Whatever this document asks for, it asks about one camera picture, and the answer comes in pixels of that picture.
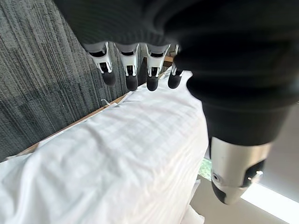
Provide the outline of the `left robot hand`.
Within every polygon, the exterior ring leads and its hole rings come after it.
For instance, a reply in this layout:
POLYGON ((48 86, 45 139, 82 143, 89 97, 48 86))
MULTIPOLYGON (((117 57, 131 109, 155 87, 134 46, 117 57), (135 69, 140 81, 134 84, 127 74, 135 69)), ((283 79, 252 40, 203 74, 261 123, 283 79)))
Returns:
POLYGON ((174 64, 202 103, 212 187, 234 204, 263 171, 299 99, 296 0, 57 0, 87 52, 101 42, 177 44, 174 64))

